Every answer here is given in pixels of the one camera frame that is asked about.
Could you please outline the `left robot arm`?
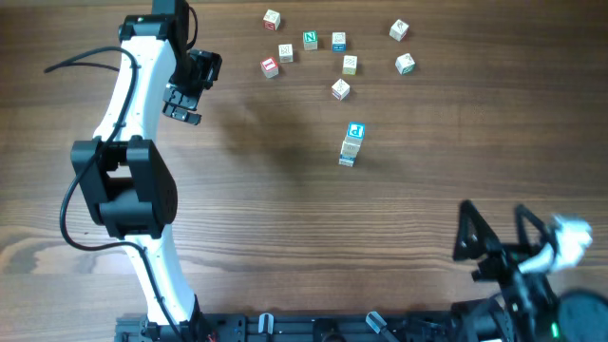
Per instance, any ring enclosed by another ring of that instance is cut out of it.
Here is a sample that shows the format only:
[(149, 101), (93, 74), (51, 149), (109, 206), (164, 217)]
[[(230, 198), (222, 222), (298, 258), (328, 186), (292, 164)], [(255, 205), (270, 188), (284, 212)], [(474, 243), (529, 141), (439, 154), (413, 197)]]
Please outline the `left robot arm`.
[(147, 303), (142, 318), (120, 319), (118, 341), (214, 341), (216, 333), (181, 270), (172, 223), (177, 185), (155, 144), (166, 116), (200, 123), (200, 95), (217, 80), (221, 58), (195, 50), (198, 18), (184, 0), (156, 1), (146, 15), (129, 15), (119, 27), (121, 55), (109, 107), (92, 139), (73, 144), (76, 176), (60, 209), (67, 232), (67, 207), (81, 189), (92, 220), (127, 253)]

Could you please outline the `blue P block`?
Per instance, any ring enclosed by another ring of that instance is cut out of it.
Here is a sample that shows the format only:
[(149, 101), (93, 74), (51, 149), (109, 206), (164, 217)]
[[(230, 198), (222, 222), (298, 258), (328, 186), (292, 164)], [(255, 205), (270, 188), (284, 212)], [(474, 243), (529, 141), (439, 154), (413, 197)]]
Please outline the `blue P block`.
[(365, 138), (366, 126), (363, 123), (350, 122), (348, 125), (345, 142), (361, 145)]

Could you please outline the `yellow top block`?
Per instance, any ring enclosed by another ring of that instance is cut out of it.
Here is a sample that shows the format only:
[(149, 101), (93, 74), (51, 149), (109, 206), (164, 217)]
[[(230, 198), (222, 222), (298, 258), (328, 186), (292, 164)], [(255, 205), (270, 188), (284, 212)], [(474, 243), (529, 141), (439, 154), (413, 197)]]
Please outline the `yellow top block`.
[(344, 158), (355, 158), (358, 154), (357, 150), (342, 149), (340, 155)]

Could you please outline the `yellow sided picture block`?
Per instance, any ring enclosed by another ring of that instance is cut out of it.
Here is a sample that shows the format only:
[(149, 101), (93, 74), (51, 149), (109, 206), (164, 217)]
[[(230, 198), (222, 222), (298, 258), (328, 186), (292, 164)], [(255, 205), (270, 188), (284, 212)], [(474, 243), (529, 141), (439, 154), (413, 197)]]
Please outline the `yellow sided picture block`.
[(351, 143), (347, 141), (343, 141), (342, 143), (342, 149), (345, 151), (358, 151), (360, 147), (361, 145), (356, 143)]

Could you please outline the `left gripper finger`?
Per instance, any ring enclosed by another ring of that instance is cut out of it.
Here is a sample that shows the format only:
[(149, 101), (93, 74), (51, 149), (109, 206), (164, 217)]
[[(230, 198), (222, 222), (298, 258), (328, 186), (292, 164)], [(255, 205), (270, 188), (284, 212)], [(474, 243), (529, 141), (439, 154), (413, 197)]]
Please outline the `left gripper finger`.
[(196, 111), (202, 91), (195, 88), (193, 91), (181, 92), (175, 85), (167, 84), (163, 93), (163, 100), (170, 105)]
[(173, 104), (166, 104), (162, 110), (162, 114), (166, 117), (191, 125), (198, 125), (201, 119), (201, 115), (190, 112)]

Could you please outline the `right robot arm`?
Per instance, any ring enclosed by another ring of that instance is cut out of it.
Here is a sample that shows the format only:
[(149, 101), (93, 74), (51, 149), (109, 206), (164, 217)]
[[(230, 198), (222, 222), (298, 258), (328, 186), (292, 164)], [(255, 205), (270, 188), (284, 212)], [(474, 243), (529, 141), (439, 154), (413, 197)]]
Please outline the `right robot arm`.
[(514, 217), (518, 241), (502, 243), (472, 201), (462, 201), (452, 258), (476, 260), (473, 280), (499, 285), (514, 341), (605, 341), (607, 298), (588, 290), (557, 296), (547, 279), (581, 262), (590, 224), (561, 215), (545, 223), (522, 204)]

